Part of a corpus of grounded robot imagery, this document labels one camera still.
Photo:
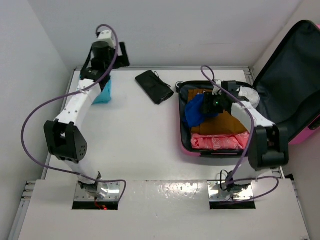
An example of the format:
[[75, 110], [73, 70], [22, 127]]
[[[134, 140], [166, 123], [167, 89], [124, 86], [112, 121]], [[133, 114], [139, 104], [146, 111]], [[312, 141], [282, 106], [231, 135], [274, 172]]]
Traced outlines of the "brown garment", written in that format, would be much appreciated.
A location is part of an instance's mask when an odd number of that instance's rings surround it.
[[224, 111], [215, 117], [206, 117], [203, 123], [192, 127], [190, 131], [199, 135], [232, 135], [242, 134], [248, 130], [239, 120]]

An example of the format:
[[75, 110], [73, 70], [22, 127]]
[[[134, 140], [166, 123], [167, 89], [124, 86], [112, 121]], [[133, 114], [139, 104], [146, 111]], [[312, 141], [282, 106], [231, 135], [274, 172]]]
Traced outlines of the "light blue shirt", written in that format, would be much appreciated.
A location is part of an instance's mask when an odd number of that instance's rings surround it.
[[98, 71], [96, 74], [85, 77], [79, 75], [78, 91], [81, 96], [88, 97], [92, 104], [107, 104], [111, 101], [111, 77], [105, 72]]

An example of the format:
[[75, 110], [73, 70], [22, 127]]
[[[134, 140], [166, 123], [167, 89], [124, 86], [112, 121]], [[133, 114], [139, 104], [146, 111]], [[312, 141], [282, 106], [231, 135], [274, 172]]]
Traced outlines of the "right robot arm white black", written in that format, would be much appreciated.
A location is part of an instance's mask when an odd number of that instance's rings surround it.
[[205, 94], [202, 111], [226, 111], [249, 132], [240, 159], [224, 182], [219, 183], [221, 190], [235, 192], [289, 162], [288, 130], [258, 112], [260, 96], [252, 87], [237, 81], [211, 80], [211, 84], [213, 90]]

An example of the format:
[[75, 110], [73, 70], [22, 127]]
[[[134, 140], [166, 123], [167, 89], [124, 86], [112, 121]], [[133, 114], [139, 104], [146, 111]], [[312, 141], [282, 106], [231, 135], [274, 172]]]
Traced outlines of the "white drawstring bag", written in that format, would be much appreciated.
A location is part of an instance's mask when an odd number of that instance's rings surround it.
[[250, 87], [241, 86], [238, 92], [238, 96], [247, 99], [255, 109], [260, 103], [260, 96], [258, 92]]

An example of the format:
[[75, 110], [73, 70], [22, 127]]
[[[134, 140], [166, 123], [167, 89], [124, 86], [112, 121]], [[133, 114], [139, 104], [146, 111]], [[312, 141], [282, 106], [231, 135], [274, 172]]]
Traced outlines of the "pink patterned garment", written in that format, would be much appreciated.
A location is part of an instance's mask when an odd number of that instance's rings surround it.
[[191, 134], [191, 147], [198, 150], [244, 150], [250, 134], [246, 131], [239, 134], [200, 135]]

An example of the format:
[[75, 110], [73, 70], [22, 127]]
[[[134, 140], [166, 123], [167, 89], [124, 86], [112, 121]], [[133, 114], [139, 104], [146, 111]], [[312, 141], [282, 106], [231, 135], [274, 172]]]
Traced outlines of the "pink suitcase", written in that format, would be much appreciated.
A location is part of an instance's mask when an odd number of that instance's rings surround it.
[[176, 84], [183, 149], [196, 157], [288, 159], [320, 126], [320, 28], [296, 23], [253, 84]]

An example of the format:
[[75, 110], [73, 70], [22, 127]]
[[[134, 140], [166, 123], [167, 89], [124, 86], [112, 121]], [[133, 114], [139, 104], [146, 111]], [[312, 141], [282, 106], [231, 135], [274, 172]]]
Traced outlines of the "royal blue garment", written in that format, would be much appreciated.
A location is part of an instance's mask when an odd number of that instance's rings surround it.
[[215, 118], [219, 115], [218, 113], [202, 113], [201, 108], [203, 103], [204, 94], [197, 94], [186, 104], [183, 122], [186, 123], [189, 128], [198, 127], [206, 118]]

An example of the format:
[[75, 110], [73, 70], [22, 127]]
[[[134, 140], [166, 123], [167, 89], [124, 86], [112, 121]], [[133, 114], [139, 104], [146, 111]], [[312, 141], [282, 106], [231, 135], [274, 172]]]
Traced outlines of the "black leather pouch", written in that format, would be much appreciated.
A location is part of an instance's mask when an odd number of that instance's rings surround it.
[[145, 71], [136, 76], [135, 80], [156, 105], [160, 105], [174, 95], [171, 86], [163, 82], [155, 71]]

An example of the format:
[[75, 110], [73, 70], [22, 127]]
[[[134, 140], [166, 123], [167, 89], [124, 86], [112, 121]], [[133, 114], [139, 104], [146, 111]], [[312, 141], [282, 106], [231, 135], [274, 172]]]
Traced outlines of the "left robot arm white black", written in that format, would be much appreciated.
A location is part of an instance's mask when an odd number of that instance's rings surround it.
[[49, 153], [78, 173], [78, 184], [89, 196], [102, 200], [108, 194], [108, 184], [86, 159], [88, 144], [81, 133], [81, 126], [90, 107], [103, 92], [111, 77], [108, 68], [119, 69], [130, 65], [124, 42], [119, 44], [122, 54], [115, 61], [115, 48], [105, 41], [92, 44], [84, 66], [80, 71], [78, 94], [73, 95], [64, 110], [44, 124]]

